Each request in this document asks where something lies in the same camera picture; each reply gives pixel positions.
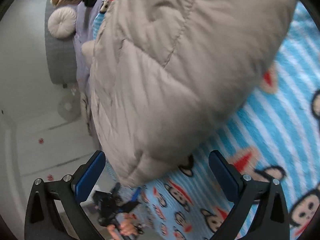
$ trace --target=gray upholstered headboard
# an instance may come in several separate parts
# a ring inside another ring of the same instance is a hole
[[[51,36],[48,31],[48,19],[56,8],[47,0],[44,16],[45,50],[49,75],[53,84],[76,82],[76,53],[73,46],[73,35],[60,40]]]

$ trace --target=hand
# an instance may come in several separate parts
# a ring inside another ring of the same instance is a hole
[[[118,234],[115,232],[114,225],[108,225],[107,229],[114,240],[120,240]],[[124,214],[124,221],[120,225],[120,234],[123,236],[138,235],[137,229],[132,223],[132,218],[129,214]]]

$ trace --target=purple bedsheet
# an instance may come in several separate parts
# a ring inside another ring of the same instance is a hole
[[[90,66],[87,66],[84,57],[81,53],[81,46],[86,41],[93,40],[93,21],[97,16],[102,0],[97,0],[94,7],[86,7],[84,3],[81,2],[77,7],[77,20],[76,20],[76,34],[73,38],[73,45],[76,51],[76,63],[77,63],[77,73],[76,79],[79,85],[79,91],[84,93],[88,98],[88,105],[91,105],[90,99],[90,85],[89,85],[89,75]],[[92,134],[92,139],[97,150],[101,149],[101,145],[93,124],[93,120],[90,120],[90,130]]]

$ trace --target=white wall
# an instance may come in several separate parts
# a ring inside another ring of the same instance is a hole
[[[0,112],[0,213],[19,239],[23,237],[26,200],[17,163],[16,125]]]
[[[15,0],[0,21],[0,102],[16,123],[56,109],[66,92],[49,77],[45,4]]]

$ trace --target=red sticker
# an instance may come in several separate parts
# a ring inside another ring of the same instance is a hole
[[[53,181],[54,178],[53,178],[53,176],[52,176],[51,174],[49,174],[48,177],[47,177],[47,180],[48,180],[48,181]]]

